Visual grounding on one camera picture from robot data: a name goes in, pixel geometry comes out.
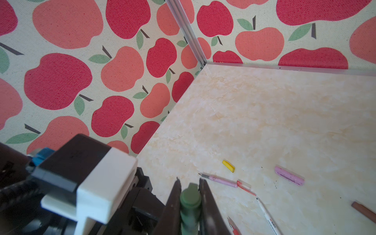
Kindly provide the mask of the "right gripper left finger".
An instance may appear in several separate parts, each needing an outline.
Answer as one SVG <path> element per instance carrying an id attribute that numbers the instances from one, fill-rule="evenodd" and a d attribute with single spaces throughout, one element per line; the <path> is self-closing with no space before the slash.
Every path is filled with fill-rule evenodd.
<path id="1" fill-rule="evenodd" d="M 177 178 L 162 215 L 153 230 L 153 235 L 179 235 L 181 233 L 181 192 L 181 181 Z"/>

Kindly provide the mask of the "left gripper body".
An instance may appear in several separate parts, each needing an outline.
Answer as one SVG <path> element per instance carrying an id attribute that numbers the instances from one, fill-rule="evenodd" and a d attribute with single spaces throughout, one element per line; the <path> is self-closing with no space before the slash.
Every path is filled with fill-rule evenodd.
<path id="1" fill-rule="evenodd" d="M 136 181 L 110 222 L 101 225 L 98 235 L 150 235 L 156 227 L 165 205 L 152 193 L 150 178 L 142 168 L 136 171 Z"/>

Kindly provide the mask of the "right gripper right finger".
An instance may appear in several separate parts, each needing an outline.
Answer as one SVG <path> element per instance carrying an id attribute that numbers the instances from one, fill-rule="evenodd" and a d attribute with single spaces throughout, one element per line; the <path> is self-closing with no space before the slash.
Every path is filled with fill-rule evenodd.
<path id="1" fill-rule="evenodd" d="M 219 208 L 215 202 L 209 184 L 205 179 L 199 180 L 199 192 L 202 198 L 199 220 L 200 235 L 230 235 Z"/>

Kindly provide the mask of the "green pen cap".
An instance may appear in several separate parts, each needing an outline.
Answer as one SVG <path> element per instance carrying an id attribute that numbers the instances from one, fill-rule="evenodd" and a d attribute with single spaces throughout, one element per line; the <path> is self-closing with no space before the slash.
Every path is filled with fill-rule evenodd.
<path id="1" fill-rule="evenodd" d="M 180 195 L 181 234 L 197 235 L 201 214 L 201 194 L 198 185 L 190 183 Z"/>

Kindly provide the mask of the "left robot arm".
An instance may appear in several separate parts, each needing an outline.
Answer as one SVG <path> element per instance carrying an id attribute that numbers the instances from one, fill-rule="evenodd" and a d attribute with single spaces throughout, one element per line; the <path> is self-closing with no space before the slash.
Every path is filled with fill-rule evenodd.
<path id="1" fill-rule="evenodd" d="M 40 205 L 42 193 L 26 179 L 31 161 L 1 144 L 1 234 L 72 235 L 75 221 Z M 164 204 L 152 194 L 150 178 L 139 167 L 135 182 L 108 224 L 95 223 L 91 235 L 149 235 L 157 225 Z"/>

